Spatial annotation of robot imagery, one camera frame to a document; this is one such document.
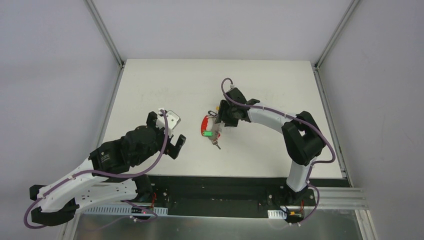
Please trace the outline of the key with black tag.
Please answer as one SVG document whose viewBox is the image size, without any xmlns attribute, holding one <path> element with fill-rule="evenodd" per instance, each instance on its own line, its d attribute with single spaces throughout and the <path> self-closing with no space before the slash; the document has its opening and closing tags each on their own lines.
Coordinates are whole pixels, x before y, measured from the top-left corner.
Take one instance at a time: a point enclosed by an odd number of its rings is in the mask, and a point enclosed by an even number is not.
<svg viewBox="0 0 424 240">
<path fill-rule="evenodd" d="M 209 110 L 209 111 L 207 112 L 207 114 L 208 114 L 209 116 L 213 117 L 213 118 L 216 118 L 216 117 L 217 117 L 217 115 L 218 115 L 216 112 L 214 112 L 214 111 L 212 111 L 212 110 Z"/>
</svg>

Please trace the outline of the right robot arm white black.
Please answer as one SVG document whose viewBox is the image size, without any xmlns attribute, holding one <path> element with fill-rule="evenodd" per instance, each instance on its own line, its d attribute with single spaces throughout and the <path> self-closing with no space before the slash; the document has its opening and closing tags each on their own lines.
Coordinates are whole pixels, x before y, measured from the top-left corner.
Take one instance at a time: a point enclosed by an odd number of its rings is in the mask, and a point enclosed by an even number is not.
<svg viewBox="0 0 424 240">
<path fill-rule="evenodd" d="M 290 205 L 298 204 L 308 190 L 312 163 L 325 147 L 312 115 L 302 111 L 289 117 L 275 109 L 267 109 L 257 99 L 246 100 L 242 92 L 234 87 L 224 93 L 215 122 L 223 123 L 226 127 L 237 127 L 239 121 L 259 124 L 282 134 L 292 160 L 282 197 Z"/>
</svg>

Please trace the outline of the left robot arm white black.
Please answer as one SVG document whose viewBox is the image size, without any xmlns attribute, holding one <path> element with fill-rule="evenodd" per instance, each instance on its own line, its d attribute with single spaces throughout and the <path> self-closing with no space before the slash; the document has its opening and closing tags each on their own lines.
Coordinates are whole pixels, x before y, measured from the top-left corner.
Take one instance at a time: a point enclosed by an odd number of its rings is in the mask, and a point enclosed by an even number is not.
<svg viewBox="0 0 424 240">
<path fill-rule="evenodd" d="M 171 142 L 180 122 L 171 110 L 152 111 L 145 125 L 102 143 L 66 176 L 49 185 L 31 186 L 32 204 L 25 211 L 24 225 L 29 229 L 59 226 L 85 210 L 111 202 L 154 202 L 148 171 L 130 170 L 152 156 L 176 159 L 186 141 L 180 135 L 175 144 Z"/>
</svg>

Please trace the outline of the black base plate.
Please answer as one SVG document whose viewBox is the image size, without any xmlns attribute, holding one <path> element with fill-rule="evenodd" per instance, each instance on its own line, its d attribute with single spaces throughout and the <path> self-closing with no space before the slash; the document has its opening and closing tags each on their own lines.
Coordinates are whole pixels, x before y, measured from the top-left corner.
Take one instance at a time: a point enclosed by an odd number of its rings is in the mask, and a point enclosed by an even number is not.
<svg viewBox="0 0 424 240">
<path fill-rule="evenodd" d="M 131 199 L 143 207 L 165 208 L 169 216 L 267 218 L 269 210 L 313 207 L 311 188 L 298 199 L 284 196 L 284 177 L 150 175 L 152 192 Z"/>
</svg>

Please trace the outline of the left aluminium frame rail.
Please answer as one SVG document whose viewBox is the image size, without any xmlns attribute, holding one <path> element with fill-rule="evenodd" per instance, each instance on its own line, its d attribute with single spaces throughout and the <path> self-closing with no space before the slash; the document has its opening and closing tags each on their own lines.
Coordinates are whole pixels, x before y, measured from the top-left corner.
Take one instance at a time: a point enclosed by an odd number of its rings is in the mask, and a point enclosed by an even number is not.
<svg viewBox="0 0 424 240">
<path fill-rule="evenodd" d="M 123 60 L 121 54 L 119 53 L 118 48 L 116 47 L 113 38 L 111 34 L 109 33 L 107 26 L 105 25 L 105 22 L 103 21 L 103 18 L 93 0 L 84 0 L 84 4 L 86 5 L 86 8 L 88 9 L 100 35 L 102 36 L 107 48 L 109 49 L 112 57 L 114 58 L 115 62 L 117 63 L 118 67 L 120 69 L 123 69 L 125 66 L 125 60 Z"/>
</svg>

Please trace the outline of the aluminium frame rail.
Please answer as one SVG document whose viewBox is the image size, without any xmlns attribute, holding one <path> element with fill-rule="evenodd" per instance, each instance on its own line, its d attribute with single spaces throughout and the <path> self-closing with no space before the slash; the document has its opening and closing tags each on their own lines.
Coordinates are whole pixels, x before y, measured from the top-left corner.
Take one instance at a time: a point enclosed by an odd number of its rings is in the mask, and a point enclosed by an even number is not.
<svg viewBox="0 0 424 240">
<path fill-rule="evenodd" d="M 93 0 L 84 0 L 84 4 L 86 5 L 86 8 L 88 9 L 100 35 L 102 36 L 107 48 L 109 49 L 112 57 L 114 58 L 115 62 L 117 63 L 118 67 L 120 69 L 123 69 L 125 66 L 125 60 L 123 60 L 121 54 L 119 53 L 118 48 L 116 47 L 113 38 L 111 34 L 109 33 L 107 26 L 105 25 L 105 22 L 103 21 L 103 18 Z"/>
<path fill-rule="evenodd" d="M 321 52 L 317 61 L 314 64 L 314 67 L 317 71 L 322 67 L 322 65 L 330 55 L 332 49 L 336 46 L 338 39 L 341 37 L 345 27 L 347 26 L 348 22 L 350 21 L 356 9 L 361 3 L 362 0 L 351 0 L 349 2 L 349 5 L 347 6 L 344 14 L 342 15 L 340 21 L 338 22 L 333 33 L 331 34 L 327 44 L 325 45 L 323 51 Z"/>
</svg>

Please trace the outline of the front aluminium extrusion rail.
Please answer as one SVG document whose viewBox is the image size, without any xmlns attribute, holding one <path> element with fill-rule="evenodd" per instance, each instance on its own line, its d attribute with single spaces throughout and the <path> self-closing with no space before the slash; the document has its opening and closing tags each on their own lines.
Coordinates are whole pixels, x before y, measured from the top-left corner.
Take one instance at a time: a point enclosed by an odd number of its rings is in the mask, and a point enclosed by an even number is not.
<svg viewBox="0 0 424 240">
<path fill-rule="evenodd" d="M 368 210 L 364 190 L 356 187 L 318 187 L 318 209 Z"/>
</svg>

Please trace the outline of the right aluminium frame rail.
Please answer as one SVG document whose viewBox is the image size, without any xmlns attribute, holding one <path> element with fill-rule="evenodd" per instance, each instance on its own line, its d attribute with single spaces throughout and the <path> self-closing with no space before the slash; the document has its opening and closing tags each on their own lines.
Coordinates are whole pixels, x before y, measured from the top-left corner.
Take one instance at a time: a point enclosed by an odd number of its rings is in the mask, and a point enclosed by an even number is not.
<svg viewBox="0 0 424 240">
<path fill-rule="evenodd" d="M 317 71 L 322 67 L 322 65 L 330 55 L 332 49 L 336 46 L 338 39 L 341 37 L 345 27 L 347 26 L 348 22 L 350 21 L 356 9 L 361 3 L 362 0 L 351 0 L 349 2 L 349 5 L 347 6 L 344 14 L 342 15 L 340 21 L 338 22 L 333 33 L 331 34 L 327 44 L 325 45 L 323 51 L 321 52 L 317 61 L 314 64 L 314 67 Z"/>
</svg>

